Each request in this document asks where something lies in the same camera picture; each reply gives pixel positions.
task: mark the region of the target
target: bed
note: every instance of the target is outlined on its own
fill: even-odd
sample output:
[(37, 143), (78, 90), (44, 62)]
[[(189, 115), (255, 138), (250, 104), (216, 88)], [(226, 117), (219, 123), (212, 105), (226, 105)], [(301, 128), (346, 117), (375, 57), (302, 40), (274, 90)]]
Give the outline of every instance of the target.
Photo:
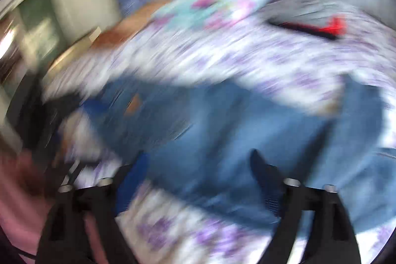
[[(123, 74), (191, 85), (233, 77), (241, 86), (313, 114), (333, 114), (349, 73), (378, 86), (385, 102), (381, 146), (396, 147), (396, 32), (368, 14), (339, 3), (347, 34), (337, 42), (264, 23), (265, 6), (234, 26), (214, 31), (171, 30), (150, 23), (122, 45), (91, 51), (46, 84), (45, 98), (78, 89), (97, 93)], [(77, 111), (65, 123), (68, 159), (116, 159)], [(188, 206), (145, 182), (118, 223), (142, 263), (256, 263), (270, 235), (247, 230)], [(396, 227), (396, 219), (357, 235), (362, 263), (370, 263)], [(289, 263), (299, 263), (297, 240)]]

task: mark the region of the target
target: blanket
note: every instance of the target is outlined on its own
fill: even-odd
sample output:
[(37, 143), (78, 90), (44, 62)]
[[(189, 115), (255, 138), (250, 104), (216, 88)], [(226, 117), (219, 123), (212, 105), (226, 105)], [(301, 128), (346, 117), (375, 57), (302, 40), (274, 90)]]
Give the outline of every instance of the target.
[[(136, 95), (141, 106), (128, 116)], [(358, 232), (395, 215), (389, 198), (396, 162), (376, 155), (383, 104), (377, 88), (349, 76), (334, 118), (306, 115), (231, 81), (183, 88), (126, 77), (96, 100), (108, 109), (88, 114), (109, 148), (125, 162), (148, 151), (155, 185), (222, 218), (267, 231), (277, 222), (249, 169), (253, 148), (284, 177), (315, 188), (336, 185)]]
[[(284, 4), (273, 6), (283, 8)], [(276, 102), (308, 113), (329, 113), (336, 110), (342, 96), (339, 75), (349, 73), (364, 84), (381, 88), (381, 146), (396, 147), (396, 32), (353, 6), (340, 6), (348, 29), (337, 42), (263, 24), (263, 14), (268, 17), (278, 12), (273, 8), (267, 14), (270, 6), (233, 27), (211, 32), (170, 31), (149, 24), (122, 46), (90, 52), (75, 61), (47, 84), (45, 97), (74, 90), (90, 96), (109, 81), (132, 73), (145, 80), (187, 86), (232, 77), (242, 87)], [(116, 157), (89, 131), (92, 127), (86, 114), (79, 112), (69, 123), (70, 158)], [(251, 232), (187, 206), (160, 188), (150, 186), (141, 196), (122, 214), (120, 227), (143, 263), (184, 263), (195, 258), (195, 263), (255, 264), (271, 239), (270, 233)], [(160, 223), (164, 221), (170, 226), (163, 228)], [(395, 221), (358, 234), (362, 263), (371, 263), (394, 228)], [(300, 240), (290, 262), (299, 263), (303, 251)]]

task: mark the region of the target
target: colorful pillow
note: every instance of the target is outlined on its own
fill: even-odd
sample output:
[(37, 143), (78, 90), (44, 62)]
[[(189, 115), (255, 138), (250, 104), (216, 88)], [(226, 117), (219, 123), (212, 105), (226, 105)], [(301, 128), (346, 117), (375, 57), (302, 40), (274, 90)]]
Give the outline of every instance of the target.
[(266, 4), (267, 0), (174, 0), (161, 7), (152, 19), (174, 28), (220, 28), (232, 26)]

